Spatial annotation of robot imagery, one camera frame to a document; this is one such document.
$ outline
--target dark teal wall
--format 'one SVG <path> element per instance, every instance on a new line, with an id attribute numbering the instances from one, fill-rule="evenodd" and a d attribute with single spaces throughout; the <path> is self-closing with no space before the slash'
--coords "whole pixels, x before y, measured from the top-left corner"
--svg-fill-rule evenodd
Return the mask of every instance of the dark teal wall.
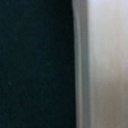
<path id="1" fill-rule="evenodd" d="M 0 128 L 75 128 L 70 0 L 0 0 Z"/>

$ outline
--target dark background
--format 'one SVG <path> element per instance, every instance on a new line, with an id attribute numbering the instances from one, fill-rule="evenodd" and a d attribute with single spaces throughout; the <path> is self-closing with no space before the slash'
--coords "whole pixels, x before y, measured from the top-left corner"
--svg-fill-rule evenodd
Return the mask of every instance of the dark background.
<path id="1" fill-rule="evenodd" d="M 0 128 L 75 128 L 70 0 L 0 0 Z"/>

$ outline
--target white surface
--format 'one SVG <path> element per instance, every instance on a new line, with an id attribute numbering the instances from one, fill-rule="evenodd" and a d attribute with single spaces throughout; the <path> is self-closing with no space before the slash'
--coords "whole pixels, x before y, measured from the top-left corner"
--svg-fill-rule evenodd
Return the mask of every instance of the white surface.
<path id="1" fill-rule="evenodd" d="M 73 2 L 77 127 L 128 128 L 128 1 Z"/>

